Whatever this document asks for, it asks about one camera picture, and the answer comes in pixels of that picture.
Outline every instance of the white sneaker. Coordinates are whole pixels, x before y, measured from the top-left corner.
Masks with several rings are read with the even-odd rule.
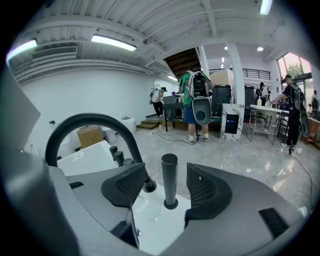
[[[286,150],[289,150],[289,146],[287,143],[281,143],[281,146],[284,147]]]
[[[195,141],[194,140],[189,140],[189,138],[185,138],[184,139],[184,141],[186,142],[186,143],[189,143],[189,144],[195,144]]]

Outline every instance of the cardboard box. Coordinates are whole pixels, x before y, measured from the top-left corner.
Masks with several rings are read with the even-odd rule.
[[[85,126],[77,130],[76,133],[83,149],[104,140],[103,132],[99,125]]]

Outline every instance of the black shirt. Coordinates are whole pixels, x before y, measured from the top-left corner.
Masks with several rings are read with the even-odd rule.
[[[300,116],[300,111],[294,108],[297,88],[299,87],[295,84],[288,84],[283,91],[283,94],[288,97],[289,111],[290,115],[293,117]]]

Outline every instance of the floor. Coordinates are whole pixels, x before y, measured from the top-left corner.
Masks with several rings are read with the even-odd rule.
[[[187,163],[194,163],[261,181],[295,207],[306,206],[309,212],[311,182],[300,163],[281,147],[279,138],[274,145],[270,142],[270,135],[266,138],[266,135],[255,134],[250,141],[245,134],[247,125],[244,124],[239,142],[221,140],[217,132],[210,132],[211,141],[204,142],[202,136],[193,145],[182,141],[168,141],[163,138],[184,140],[187,131],[170,128],[171,130],[166,132],[164,127],[152,131],[139,129],[134,133],[134,138],[149,175],[159,184],[163,185],[161,157],[167,153],[178,157],[176,192],[184,198],[190,198],[186,186]],[[119,151],[123,151],[124,158],[130,157],[126,143],[120,136],[117,135],[114,145]],[[292,155],[301,162],[312,178],[311,201],[315,205],[319,198],[320,151],[299,141]]]

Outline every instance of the ceiling light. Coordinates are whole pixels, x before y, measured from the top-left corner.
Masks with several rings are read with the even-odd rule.
[[[17,48],[14,48],[12,51],[10,51],[6,56],[6,61],[12,59],[14,56],[18,55],[19,53],[22,53],[23,51],[29,50],[36,46],[37,46],[37,41],[34,39],[31,41],[25,42],[24,44],[21,44]]]
[[[111,45],[111,46],[116,46],[116,47],[120,47],[120,48],[126,49],[128,51],[132,51],[132,52],[135,49],[137,49],[137,47],[135,47],[132,44],[129,44],[129,43],[117,40],[117,39],[109,38],[109,37],[106,37],[106,36],[95,35],[95,34],[91,38],[91,42],[102,43],[102,44]]]
[[[175,77],[171,76],[171,75],[168,75],[168,78],[174,80],[174,81],[178,81],[178,79],[176,79]]]
[[[262,0],[261,7],[260,7],[260,14],[268,15],[270,12],[271,5],[272,5],[272,0]]]

